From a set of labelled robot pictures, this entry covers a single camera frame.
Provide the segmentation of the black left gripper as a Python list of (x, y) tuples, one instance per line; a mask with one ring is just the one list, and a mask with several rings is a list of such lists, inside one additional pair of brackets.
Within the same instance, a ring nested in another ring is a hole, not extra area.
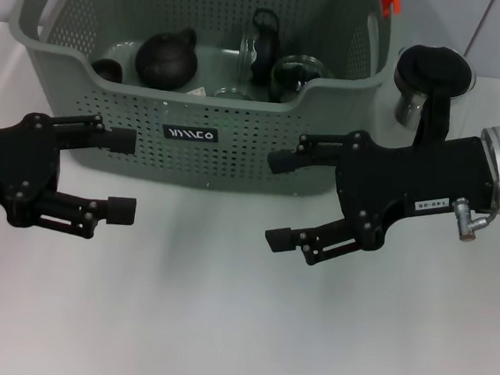
[(136, 199), (84, 199), (53, 190), (61, 149), (95, 147), (134, 154), (136, 145), (133, 129), (108, 130), (97, 115), (51, 118), (29, 113), (18, 124), (0, 129), (0, 205), (7, 221), (13, 227), (36, 225), (85, 239), (94, 236), (99, 221), (133, 225)]

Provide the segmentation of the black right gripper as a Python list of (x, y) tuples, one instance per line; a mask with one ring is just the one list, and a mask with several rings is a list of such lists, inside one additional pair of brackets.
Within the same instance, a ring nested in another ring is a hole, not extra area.
[(294, 150), (267, 155), (273, 174), (333, 167), (343, 220), (307, 229), (271, 229), (274, 253), (299, 248), (307, 265), (354, 251), (376, 251), (397, 221), (447, 214), (457, 199), (474, 211), (491, 208), (494, 177), (481, 139), (452, 139), (429, 146), (381, 147), (365, 131), (303, 134)]

